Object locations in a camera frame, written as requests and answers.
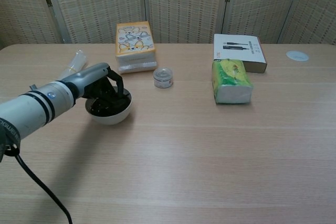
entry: jar lid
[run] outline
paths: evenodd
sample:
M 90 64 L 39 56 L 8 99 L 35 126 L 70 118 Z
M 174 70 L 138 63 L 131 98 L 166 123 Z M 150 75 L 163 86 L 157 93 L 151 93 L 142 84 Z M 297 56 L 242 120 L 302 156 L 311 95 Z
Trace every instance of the jar lid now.
M 157 68 L 153 75 L 155 80 L 169 81 L 173 78 L 173 71 L 169 68 Z

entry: robotic arm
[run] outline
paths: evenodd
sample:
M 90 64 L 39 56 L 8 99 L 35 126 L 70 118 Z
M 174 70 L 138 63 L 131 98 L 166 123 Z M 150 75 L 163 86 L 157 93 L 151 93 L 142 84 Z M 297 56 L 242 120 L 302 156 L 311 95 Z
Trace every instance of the robotic arm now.
M 117 92 L 108 78 L 117 83 Z M 123 99 L 122 78 L 107 63 L 30 88 L 31 91 L 0 104 L 0 162 L 4 154 L 15 155 L 22 139 L 71 109 L 80 97 L 100 99 L 104 108 L 111 111 L 128 105 L 124 104 L 127 100 Z

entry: white bowl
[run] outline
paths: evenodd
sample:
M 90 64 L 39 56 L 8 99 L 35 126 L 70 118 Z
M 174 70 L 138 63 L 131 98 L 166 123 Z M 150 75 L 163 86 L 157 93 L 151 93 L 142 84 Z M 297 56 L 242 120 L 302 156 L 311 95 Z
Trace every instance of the white bowl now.
M 94 99 L 88 99 L 88 100 L 86 100 L 86 102 L 85 102 L 85 108 L 86 108 L 86 111 L 92 117 L 92 119 L 95 120 L 96 122 L 101 123 L 101 124 L 105 124 L 105 125 L 114 125 L 114 124 L 120 123 L 121 121 L 123 121 L 124 119 L 126 119 L 126 117 L 131 112 L 132 95 L 130 95 L 130 96 L 131 96 L 131 102 L 128 105 L 128 107 L 126 109 L 124 109 L 122 112 L 120 112 L 119 114 L 116 114 L 116 115 L 112 115 L 112 116 L 96 116 L 96 115 L 92 115 L 89 112 L 89 109 L 90 109 L 91 104 L 94 101 Z

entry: cartoon cat packaging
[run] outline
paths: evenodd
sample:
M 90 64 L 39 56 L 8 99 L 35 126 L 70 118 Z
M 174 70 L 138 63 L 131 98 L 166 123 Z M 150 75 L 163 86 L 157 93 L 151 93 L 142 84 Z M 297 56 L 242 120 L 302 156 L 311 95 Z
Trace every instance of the cartoon cat packaging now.
M 115 40 L 120 73 L 156 69 L 155 47 L 147 21 L 117 24 Z

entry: woven panel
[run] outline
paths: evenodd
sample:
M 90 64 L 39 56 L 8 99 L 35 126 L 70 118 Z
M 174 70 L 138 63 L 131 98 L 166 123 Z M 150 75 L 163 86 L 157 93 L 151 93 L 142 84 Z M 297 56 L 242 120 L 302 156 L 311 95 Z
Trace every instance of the woven panel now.
M 0 0 L 0 5 L 0 40 L 4 46 L 60 42 L 44 0 Z
M 71 41 L 114 43 L 116 24 L 141 20 L 140 0 L 58 0 Z
M 154 42 L 213 41 L 220 0 L 148 0 Z
M 254 35 L 262 43 L 276 43 L 290 3 L 291 0 L 233 0 L 226 29 L 229 34 Z
M 336 0 L 295 0 L 283 43 L 336 45 Z

